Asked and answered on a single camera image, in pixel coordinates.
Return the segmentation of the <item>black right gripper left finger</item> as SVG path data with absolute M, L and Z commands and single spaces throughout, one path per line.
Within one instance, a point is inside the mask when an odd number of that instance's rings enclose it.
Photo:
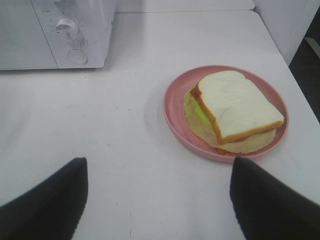
M 2 240 L 70 240 L 88 198 L 88 165 L 72 159 L 50 177 L 0 207 Z

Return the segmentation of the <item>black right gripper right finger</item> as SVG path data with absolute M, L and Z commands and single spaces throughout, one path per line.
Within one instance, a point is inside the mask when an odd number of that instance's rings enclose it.
M 247 240 L 320 238 L 320 206 L 248 158 L 234 159 L 229 195 Z

